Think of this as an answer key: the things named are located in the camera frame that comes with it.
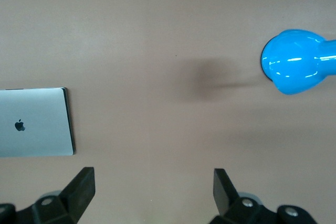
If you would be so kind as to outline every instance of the screw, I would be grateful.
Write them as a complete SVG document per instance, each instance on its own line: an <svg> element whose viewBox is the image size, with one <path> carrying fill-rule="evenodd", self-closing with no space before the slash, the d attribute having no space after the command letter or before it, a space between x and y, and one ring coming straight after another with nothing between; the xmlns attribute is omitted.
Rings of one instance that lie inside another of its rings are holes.
<svg viewBox="0 0 336 224"><path fill-rule="evenodd" d="M298 212L294 209L294 208L291 208L291 207L286 207L285 208L285 212L290 215L290 216L293 216L293 217L296 217L298 216Z"/></svg>
<svg viewBox="0 0 336 224"><path fill-rule="evenodd" d="M42 201L41 205L46 206L46 205L50 204L52 201L53 201L52 198L47 198L47 199Z"/></svg>
<svg viewBox="0 0 336 224"><path fill-rule="evenodd" d="M252 207L253 206L253 202L251 200L249 200L249 199L243 199L242 202L243 202L243 205L245 207Z"/></svg>

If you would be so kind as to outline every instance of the beige table surface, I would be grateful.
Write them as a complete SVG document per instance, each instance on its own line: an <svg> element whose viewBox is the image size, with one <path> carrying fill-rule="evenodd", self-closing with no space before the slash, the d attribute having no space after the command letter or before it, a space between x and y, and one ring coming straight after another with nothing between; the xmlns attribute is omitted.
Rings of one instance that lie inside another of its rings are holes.
<svg viewBox="0 0 336 224"><path fill-rule="evenodd" d="M260 70L289 28L336 39L336 0L0 0L0 89L67 87L77 145L0 159L0 202L93 166L79 223L205 224L221 167L270 210L334 223L336 79L289 97Z"/></svg>

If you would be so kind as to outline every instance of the blue object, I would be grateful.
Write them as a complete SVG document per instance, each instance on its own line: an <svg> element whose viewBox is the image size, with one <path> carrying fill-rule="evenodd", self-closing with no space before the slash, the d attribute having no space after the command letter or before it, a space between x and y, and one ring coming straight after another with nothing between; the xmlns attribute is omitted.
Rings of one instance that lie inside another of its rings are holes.
<svg viewBox="0 0 336 224"><path fill-rule="evenodd" d="M305 30L285 30L267 43L261 66L280 92L304 92L336 74L336 40Z"/></svg>

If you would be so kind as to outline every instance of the laptop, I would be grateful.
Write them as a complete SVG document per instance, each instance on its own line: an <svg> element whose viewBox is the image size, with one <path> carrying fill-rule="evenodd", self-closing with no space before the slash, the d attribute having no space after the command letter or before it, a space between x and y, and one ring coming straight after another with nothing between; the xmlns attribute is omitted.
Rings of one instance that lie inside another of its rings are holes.
<svg viewBox="0 0 336 224"><path fill-rule="evenodd" d="M66 88L0 90L0 157L74 151Z"/></svg>

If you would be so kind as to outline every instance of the apple logo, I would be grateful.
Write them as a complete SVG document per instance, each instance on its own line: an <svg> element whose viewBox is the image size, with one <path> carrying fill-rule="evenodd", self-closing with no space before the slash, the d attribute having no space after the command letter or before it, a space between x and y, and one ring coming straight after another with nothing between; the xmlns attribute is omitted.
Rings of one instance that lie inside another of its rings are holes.
<svg viewBox="0 0 336 224"><path fill-rule="evenodd" d="M23 126L23 122L21 122L21 119L15 123L15 127L18 131L24 131L26 128Z"/></svg>

